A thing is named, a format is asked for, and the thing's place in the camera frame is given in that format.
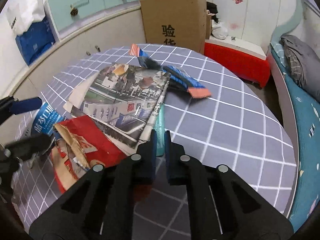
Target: floor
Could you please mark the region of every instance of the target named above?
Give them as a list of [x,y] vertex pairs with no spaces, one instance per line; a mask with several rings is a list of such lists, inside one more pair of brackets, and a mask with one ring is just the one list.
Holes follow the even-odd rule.
[[275,81],[273,77],[270,79],[264,88],[260,88],[259,85],[247,80],[242,80],[246,85],[265,103],[270,111],[275,115],[280,124],[283,126],[282,112],[279,106],[278,92],[276,89]]

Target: gray tablecloth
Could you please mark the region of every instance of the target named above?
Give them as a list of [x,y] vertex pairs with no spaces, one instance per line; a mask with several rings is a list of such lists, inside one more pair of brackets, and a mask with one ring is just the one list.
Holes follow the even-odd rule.
[[[165,128],[171,131],[172,140],[205,165],[228,165],[279,212],[284,212],[297,167],[288,135],[264,103],[233,73],[208,57],[172,46],[139,46],[161,64],[182,67],[212,93],[207,99],[191,99],[183,92],[167,93]],[[69,65],[53,77],[41,98],[69,117],[64,103],[73,88],[92,73],[113,62],[139,64],[128,50],[109,49]],[[17,138],[31,120],[32,113],[24,115]],[[135,240],[190,239],[186,189],[168,185],[163,160],[157,159],[151,194],[135,207]],[[32,170],[23,164],[12,186],[26,228],[61,195],[47,156],[37,160]]]

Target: newspaper photo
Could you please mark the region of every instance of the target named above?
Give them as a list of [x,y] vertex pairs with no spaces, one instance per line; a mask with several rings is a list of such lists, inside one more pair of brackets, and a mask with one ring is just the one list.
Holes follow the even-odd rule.
[[114,144],[132,154],[128,147],[149,139],[169,78],[163,71],[115,63],[74,89],[69,112],[87,114]]

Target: table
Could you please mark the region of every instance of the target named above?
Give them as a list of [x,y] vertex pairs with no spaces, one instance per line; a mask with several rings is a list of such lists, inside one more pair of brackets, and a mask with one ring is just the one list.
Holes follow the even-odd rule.
[[[271,111],[239,78],[212,59],[172,46],[139,47],[162,64],[182,67],[212,93],[207,99],[192,99],[187,93],[167,92],[165,128],[171,131],[172,141],[182,144],[186,154],[205,165],[228,165],[284,212],[297,167],[291,141]],[[66,99],[92,73],[113,62],[139,64],[128,50],[109,49],[67,66],[40,97],[69,117],[63,109]],[[32,113],[24,114],[17,138],[31,120]],[[168,185],[164,158],[157,158],[156,172],[150,195],[135,207],[133,239],[190,239],[185,187]],[[26,228],[60,196],[47,155],[31,170],[23,164],[12,184]]]

